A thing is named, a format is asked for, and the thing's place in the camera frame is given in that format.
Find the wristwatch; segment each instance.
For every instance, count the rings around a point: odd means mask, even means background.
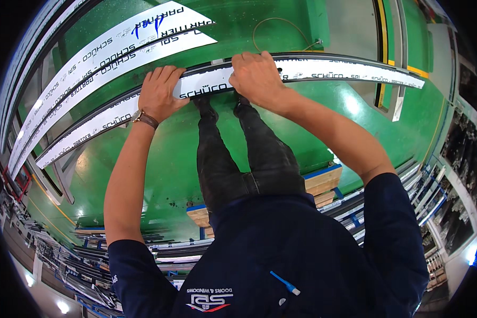
[[[131,122],[136,123],[138,121],[141,121],[143,123],[147,123],[147,124],[151,125],[154,129],[157,129],[157,127],[159,126],[159,123],[154,118],[147,115],[141,109],[136,111],[133,114],[133,116],[131,117]]]

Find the blue handwritten marking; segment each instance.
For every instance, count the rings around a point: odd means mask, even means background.
[[[159,25],[157,24],[157,19],[159,18],[159,16],[156,17],[156,34],[157,34],[157,37],[159,37],[159,31],[158,31],[158,27],[161,26],[161,23],[163,22],[163,19],[164,19],[164,15],[161,14],[161,21],[159,21]]]
[[[161,23],[163,22],[163,19],[164,19],[164,15],[161,14],[161,18],[159,19],[159,16],[156,17],[156,34],[157,34],[157,37],[159,37],[159,27],[161,26]],[[134,33],[136,33],[136,39],[139,40],[139,36],[138,36],[138,29],[140,28],[140,26],[143,26],[143,28],[145,29],[149,24],[153,24],[153,22],[150,21],[150,19],[146,19],[146,20],[143,20],[142,23],[136,23],[136,26],[134,27],[134,30],[133,32],[131,32],[131,35],[133,35]]]

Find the blue pen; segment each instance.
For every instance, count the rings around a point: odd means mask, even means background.
[[[286,288],[290,291],[290,293],[294,293],[296,296],[298,296],[301,291],[298,290],[295,286],[293,286],[292,284],[288,283],[286,280],[282,279],[281,277],[277,276],[276,273],[274,273],[273,271],[270,271],[270,273],[276,277],[277,279],[279,279],[281,281],[281,283],[285,284],[286,285]]]

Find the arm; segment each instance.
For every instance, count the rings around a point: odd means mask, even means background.
[[[173,98],[175,87],[185,69],[158,67],[149,72],[141,87],[138,108],[161,123],[189,103],[189,98]],[[144,243],[140,232],[141,208],[148,150],[155,130],[136,122],[124,143],[104,197],[104,226],[108,246],[117,240]]]
[[[186,105],[189,98],[172,96],[184,71],[166,66],[146,74],[138,108],[160,123]],[[145,166],[154,134],[149,124],[133,123],[104,198],[110,274],[126,317],[168,317],[177,295],[177,289],[156,266],[140,232]]]
[[[364,128],[287,88],[268,52],[245,52],[231,61],[234,72],[229,82],[237,92],[315,135],[361,177],[364,186],[377,175],[396,173],[382,145]]]
[[[229,81],[254,104],[304,127],[364,182],[364,252],[407,312],[420,303],[428,273],[407,192],[382,145],[366,130],[284,86],[267,52],[235,55]]]

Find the white protective film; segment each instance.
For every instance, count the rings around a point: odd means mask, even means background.
[[[129,53],[136,47],[181,30],[207,25],[213,21],[176,2],[163,3],[116,25],[80,50],[57,73],[30,110],[14,144],[9,169],[15,178],[28,154],[47,131],[71,108],[110,80],[146,63],[166,56],[216,43],[198,30],[167,38],[162,42]],[[97,68],[119,58],[101,72],[89,76]],[[53,111],[53,107],[77,83],[75,88]]]
[[[203,93],[216,92],[229,89],[232,86],[228,79],[233,72],[230,64],[226,67],[211,71],[202,71],[178,80],[173,96],[176,98],[193,97]],[[336,79],[362,79],[374,82],[406,85],[421,89],[424,81],[414,76],[384,68],[359,63],[346,63],[335,60],[276,60],[276,66],[281,68],[280,77],[283,80],[305,78],[336,78]],[[71,131],[59,140],[45,154],[40,156],[37,166],[41,169],[63,156],[67,151],[77,147],[90,137],[105,129],[115,127],[125,119],[130,118],[138,110],[138,96],[123,98],[112,107],[104,110],[88,121]]]
[[[16,79],[18,78],[18,72],[20,71],[20,68],[19,68],[19,64],[22,63],[23,61],[19,61],[17,63],[15,63],[16,67],[14,68],[14,70],[11,70],[11,72],[7,72],[7,75],[6,75],[6,80],[5,82],[6,83],[9,83],[10,85],[8,86],[7,88],[7,91],[5,91],[5,87],[4,86],[2,88],[2,91],[0,92],[0,109],[3,109],[3,112],[6,112],[6,118],[10,118],[11,117],[11,112],[13,111],[13,104],[16,102],[17,98],[18,98],[18,93],[19,93],[19,90],[21,89],[21,86],[22,84],[23,85],[26,85],[27,83],[23,83],[25,81],[25,78],[26,78],[26,75],[27,73],[29,72],[29,70],[31,69],[32,65],[33,65],[33,62],[36,60],[37,56],[39,55],[39,53],[41,52],[41,50],[44,48],[44,46],[46,45],[46,43],[51,39],[51,36],[56,32],[56,30],[60,27],[60,25],[80,6],[83,5],[83,3],[85,2],[86,0],[80,0],[80,1],[74,1],[72,2],[65,10],[64,12],[62,12],[62,14],[55,20],[55,22],[53,22],[53,24],[51,24],[51,26],[49,27],[49,29],[46,31],[46,33],[44,33],[43,37],[41,38],[41,40],[39,41],[39,43],[37,44],[36,48],[34,49],[34,51],[32,52],[32,54],[30,55],[30,58],[28,59],[28,61],[26,62],[25,64],[25,67],[23,68],[23,71],[21,72],[21,74],[19,75],[19,80],[18,80],[18,85],[14,86],[14,82],[16,82]],[[60,7],[60,5],[62,3],[59,3],[57,6],[53,7],[53,9],[49,12],[49,14],[47,15],[47,17],[51,17],[55,12],[56,10],[58,10],[58,8]],[[37,38],[38,36],[38,33],[41,31],[42,28],[37,28],[37,32],[35,35],[30,35],[30,38],[31,38],[31,42],[35,41],[35,39]],[[17,52],[19,51],[27,51],[27,47],[19,47]],[[3,115],[0,115],[0,122],[1,121],[4,121],[5,118],[3,118]],[[5,123],[5,125],[3,125],[3,127],[1,126],[0,124],[0,143],[5,140],[5,138],[1,138],[3,137],[4,135],[6,135],[7,133],[7,123]]]

